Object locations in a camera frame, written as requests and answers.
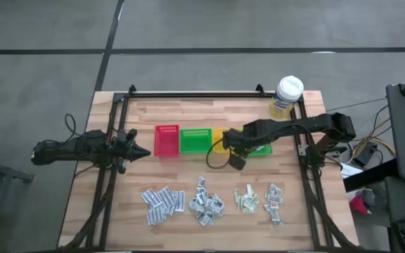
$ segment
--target white bottle cap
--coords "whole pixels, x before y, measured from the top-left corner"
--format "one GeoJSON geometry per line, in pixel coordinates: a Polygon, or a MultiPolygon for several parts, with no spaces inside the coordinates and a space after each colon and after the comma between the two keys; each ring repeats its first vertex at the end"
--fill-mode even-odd
{"type": "Polygon", "coordinates": [[[277,93],[280,98],[287,102],[295,102],[304,91],[304,84],[294,76],[282,78],[278,84],[277,93]]]}

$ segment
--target yellow basket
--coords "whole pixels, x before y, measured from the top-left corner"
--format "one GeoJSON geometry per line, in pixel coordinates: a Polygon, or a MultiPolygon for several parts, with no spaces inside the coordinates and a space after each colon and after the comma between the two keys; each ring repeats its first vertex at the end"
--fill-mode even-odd
{"type": "MultiPolygon", "coordinates": [[[[223,138],[223,132],[228,131],[230,128],[216,128],[212,130],[212,145],[223,138]]],[[[243,127],[236,127],[238,131],[242,131],[243,127]]],[[[214,146],[214,152],[216,153],[227,153],[229,150],[223,148],[223,142],[220,141],[214,146]]]]}

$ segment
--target pile of packets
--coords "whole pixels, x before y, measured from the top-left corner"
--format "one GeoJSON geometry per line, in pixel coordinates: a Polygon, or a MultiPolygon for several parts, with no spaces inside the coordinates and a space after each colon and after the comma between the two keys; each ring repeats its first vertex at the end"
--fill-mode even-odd
{"type": "Polygon", "coordinates": [[[273,224],[283,224],[278,214],[279,205],[282,204],[283,201],[282,190],[278,186],[274,185],[274,183],[270,184],[268,192],[265,193],[265,199],[269,201],[269,204],[264,205],[265,210],[270,212],[271,221],[273,221],[273,224]]]}
{"type": "Polygon", "coordinates": [[[240,196],[238,189],[233,191],[234,200],[237,203],[237,209],[242,209],[246,214],[255,214],[256,207],[259,204],[259,196],[252,191],[250,184],[246,185],[246,194],[240,196]]]}
{"type": "Polygon", "coordinates": [[[200,176],[196,186],[196,197],[190,199],[188,203],[188,209],[196,213],[196,221],[202,226],[215,225],[215,217],[223,216],[223,208],[224,202],[217,194],[208,197],[205,179],[200,176]]]}
{"type": "Polygon", "coordinates": [[[161,224],[167,220],[167,215],[183,212],[185,208],[185,191],[171,191],[168,186],[158,193],[149,189],[141,197],[150,207],[147,214],[149,226],[161,224]]]}

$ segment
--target plastic basket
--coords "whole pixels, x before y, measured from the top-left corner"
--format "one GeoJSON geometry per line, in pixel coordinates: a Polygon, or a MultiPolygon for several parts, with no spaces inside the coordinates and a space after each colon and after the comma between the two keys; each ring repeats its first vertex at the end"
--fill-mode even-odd
{"type": "Polygon", "coordinates": [[[179,155],[179,126],[156,126],[154,156],[176,157],[179,155]]]}
{"type": "Polygon", "coordinates": [[[212,146],[211,129],[182,129],[180,151],[186,154],[207,153],[212,146]]]}
{"type": "Polygon", "coordinates": [[[266,144],[260,150],[250,153],[250,156],[262,156],[262,155],[271,155],[273,153],[273,148],[270,144],[266,144]]]}
{"type": "MultiPolygon", "coordinates": [[[[243,127],[236,127],[237,130],[242,131],[243,127]]],[[[212,130],[212,145],[214,145],[219,139],[223,138],[223,132],[229,130],[229,128],[216,128],[212,130]]],[[[229,150],[223,148],[223,142],[220,141],[214,146],[213,149],[216,153],[227,153],[229,150]]]]}

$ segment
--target yellow cable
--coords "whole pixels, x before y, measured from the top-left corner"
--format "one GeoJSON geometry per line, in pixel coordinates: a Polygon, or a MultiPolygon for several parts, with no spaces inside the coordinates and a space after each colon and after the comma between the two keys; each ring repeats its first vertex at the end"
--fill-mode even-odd
{"type": "MultiPolygon", "coordinates": [[[[390,118],[387,118],[386,120],[384,120],[382,123],[380,123],[376,128],[374,128],[371,132],[370,132],[370,134],[369,135],[371,135],[372,133],[374,133],[378,128],[380,128],[383,124],[385,124],[387,121],[389,121],[390,120],[390,118]]],[[[359,146],[359,149],[358,149],[358,151],[359,151],[359,153],[360,152],[362,152],[362,150],[365,148],[365,146],[366,146],[366,144],[367,144],[367,142],[368,142],[368,140],[369,139],[367,139],[367,140],[365,140],[365,141],[363,141],[363,142],[358,142],[356,145],[354,145],[354,149],[353,149],[353,151],[352,151],[352,155],[354,156],[355,154],[356,154],[356,146],[358,146],[358,145],[360,145],[359,146]]]]}
{"type": "MultiPolygon", "coordinates": [[[[381,141],[380,139],[374,138],[374,137],[370,137],[369,140],[367,140],[367,142],[368,142],[368,141],[373,141],[373,142],[380,143],[380,144],[384,145],[385,147],[387,147],[388,150],[390,150],[390,152],[392,152],[393,155],[396,155],[396,152],[394,151],[394,149],[392,148],[392,146],[390,146],[388,143],[386,143],[386,142],[384,142],[384,141],[381,141]]],[[[357,153],[357,151],[354,150],[354,151],[352,152],[352,156],[355,156],[356,153],[357,153]]]]}

